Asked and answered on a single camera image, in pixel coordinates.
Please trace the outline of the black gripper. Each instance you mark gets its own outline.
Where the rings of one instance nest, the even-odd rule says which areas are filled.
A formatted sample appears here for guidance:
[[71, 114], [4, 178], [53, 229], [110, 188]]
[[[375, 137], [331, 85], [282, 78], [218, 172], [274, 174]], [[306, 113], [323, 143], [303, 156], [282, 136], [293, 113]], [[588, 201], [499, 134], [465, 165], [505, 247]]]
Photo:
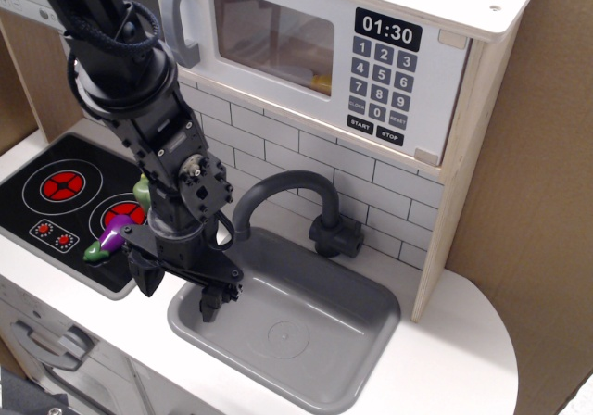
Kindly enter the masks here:
[[239, 296], [243, 272], [226, 255], [231, 242], [220, 245], [219, 225], [233, 234], [232, 224], [221, 213], [204, 224], [180, 232], [149, 216], [147, 225], [129, 225], [120, 230], [124, 238], [130, 273], [145, 296], [152, 296], [165, 273], [205, 287], [199, 304], [202, 321], [214, 322], [221, 306]]

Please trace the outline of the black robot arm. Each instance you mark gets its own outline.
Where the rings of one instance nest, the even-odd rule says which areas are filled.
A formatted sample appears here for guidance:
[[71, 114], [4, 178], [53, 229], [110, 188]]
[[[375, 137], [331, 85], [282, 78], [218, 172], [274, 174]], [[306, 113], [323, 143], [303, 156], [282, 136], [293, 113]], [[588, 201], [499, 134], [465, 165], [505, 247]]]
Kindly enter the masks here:
[[48, 2], [65, 29], [71, 91], [132, 151], [148, 181], [146, 224], [120, 231], [138, 288], [151, 296], [166, 273], [199, 284], [202, 318], [214, 321], [241, 292], [243, 273], [216, 240], [233, 188], [183, 100], [156, 17], [134, 1]]

